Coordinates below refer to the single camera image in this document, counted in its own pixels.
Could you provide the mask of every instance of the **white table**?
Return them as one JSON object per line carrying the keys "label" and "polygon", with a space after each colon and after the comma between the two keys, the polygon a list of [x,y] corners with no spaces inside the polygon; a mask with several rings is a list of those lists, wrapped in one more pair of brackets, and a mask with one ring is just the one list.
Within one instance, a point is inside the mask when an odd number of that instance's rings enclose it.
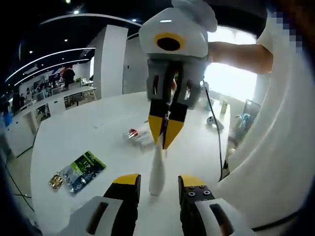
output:
{"label": "white table", "polygon": [[[150,103],[146,94],[133,93],[106,98],[68,110],[42,122],[31,160],[33,207],[43,233],[57,233],[69,221],[72,212],[93,196],[102,196],[119,176],[140,173],[141,193],[134,235],[182,236],[178,197],[178,175],[202,178],[215,186],[220,177],[219,144],[216,128],[206,124],[209,112],[198,104],[188,111],[184,128],[167,150],[166,184],[159,197],[149,194],[149,178],[154,151],[142,153],[123,139],[148,117]],[[230,108],[218,119],[224,161],[230,123]],[[76,196],[64,184],[54,192],[48,181],[87,150],[107,168]]]}

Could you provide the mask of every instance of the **white cabinet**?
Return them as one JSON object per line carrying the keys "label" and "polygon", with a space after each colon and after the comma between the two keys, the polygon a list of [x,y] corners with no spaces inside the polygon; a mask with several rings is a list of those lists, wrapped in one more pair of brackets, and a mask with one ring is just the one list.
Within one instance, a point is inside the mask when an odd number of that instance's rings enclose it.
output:
{"label": "white cabinet", "polygon": [[65,112],[63,97],[59,97],[51,102],[48,102],[50,116],[55,116],[61,112]]}
{"label": "white cabinet", "polygon": [[34,134],[24,118],[13,120],[6,128],[5,135],[15,156],[21,155],[33,146]]}

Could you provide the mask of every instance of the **black cable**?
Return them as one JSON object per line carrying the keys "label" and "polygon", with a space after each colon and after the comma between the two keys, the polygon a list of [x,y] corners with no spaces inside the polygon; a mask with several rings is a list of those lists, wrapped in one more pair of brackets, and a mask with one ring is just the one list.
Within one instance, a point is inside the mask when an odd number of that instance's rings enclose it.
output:
{"label": "black cable", "polygon": [[219,152],[220,152],[220,171],[221,171],[221,174],[220,174],[220,179],[219,179],[219,182],[222,180],[222,175],[223,175],[223,166],[222,166],[222,152],[221,152],[221,136],[220,136],[220,130],[219,130],[219,126],[218,126],[218,122],[217,122],[217,118],[215,116],[215,113],[213,112],[213,109],[212,109],[212,105],[211,105],[211,102],[210,102],[210,97],[209,97],[209,93],[208,93],[208,89],[206,88],[206,85],[205,85],[205,80],[202,80],[203,82],[203,86],[205,87],[205,90],[206,90],[206,94],[207,94],[207,99],[208,99],[208,102],[209,102],[209,105],[210,105],[210,109],[211,109],[211,112],[212,112],[212,116],[213,116],[213,119],[215,120],[215,124],[217,126],[217,131],[218,131],[218,137],[219,137]]}
{"label": "black cable", "polygon": [[252,228],[252,230],[254,232],[258,232],[258,231],[263,231],[263,230],[267,230],[270,228],[274,228],[274,227],[277,227],[279,225],[283,225],[283,224],[289,222],[290,220],[294,219],[298,215],[299,212],[300,211],[298,210],[298,211],[294,212],[293,214],[288,215],[288,216],[286,216],[280,220],[274,221],[274,222],[266,224],[266,225],[261,225],[261,226]]}
{"label": "black cable", "polygon": [[23,195],[23,194],[14,194],[14,196],[20,196],[20,197],[25,197],[25,198],[32,198],[32,197],[29,197],[29,196],[26,196],[26,195]]}
{"label": "black cable", "polygon": [[9,169],[7,168],[7,166],[6,166],[5,164],[3,164],[3,165],[4,165],[4,167],[6,168],[6,171],[8,171],[8,174],[9,174],[10,178],[12,179],[12,181],[13,181],[15,187],[16,187],[16,188],[18,189],[18,191],[20,192],[20,194],[21,194],[21,196],[23,197],[23,199],[24,199],[24,201],[26,202],[26,204],[30,207],[30,209],[31,209],[32,211],[34,211],[34,209],[31,207],[31,205],[29,204],[29,202],[25,199],[25,196],[22,194],[22,192],[21,192],[21,190],[19,189],[18,185],[17,185],[16,182],[14,181],[14,179],[13,179],[12,175],[10,174],[10,171],[9,171]]}

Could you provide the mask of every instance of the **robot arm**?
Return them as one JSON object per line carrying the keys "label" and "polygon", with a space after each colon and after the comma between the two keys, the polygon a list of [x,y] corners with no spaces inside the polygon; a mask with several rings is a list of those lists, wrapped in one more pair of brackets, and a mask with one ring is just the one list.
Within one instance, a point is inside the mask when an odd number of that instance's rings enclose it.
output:
{"label": "robot arm", "polygon": [[58,235],[132,236],[138,219],[140,181],[139,174],[115,179],[103,197],[93,197],[76,210]]}
{"label": "robot arm", "polygon": [[[163,149],[175,139],[187,109],[193,109],[199,99],[200,81],[209,64],[207,31],[217,27],[213,10],[202,0],[173,0],[172,4],[139,30],[141,47],[149,57],[149,125],[155,143],[163,135]],[[177,89],[171,101],[175,74]]]}
{"label": "robot arm", "polygon": [[185,236],[254,236],[241,214],[223,199],[215,199],[196,177],[178,176],[181,222]]}

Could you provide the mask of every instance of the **green package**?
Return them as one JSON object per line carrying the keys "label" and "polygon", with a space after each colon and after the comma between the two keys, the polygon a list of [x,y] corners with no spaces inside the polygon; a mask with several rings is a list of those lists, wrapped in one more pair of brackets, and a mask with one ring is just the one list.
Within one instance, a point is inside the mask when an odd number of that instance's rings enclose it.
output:
{"label": "green package", "polygon": [[80,192],[89,182],[106,168],[90,151],[87,151],[60,171],[60,175],[73,194]]}

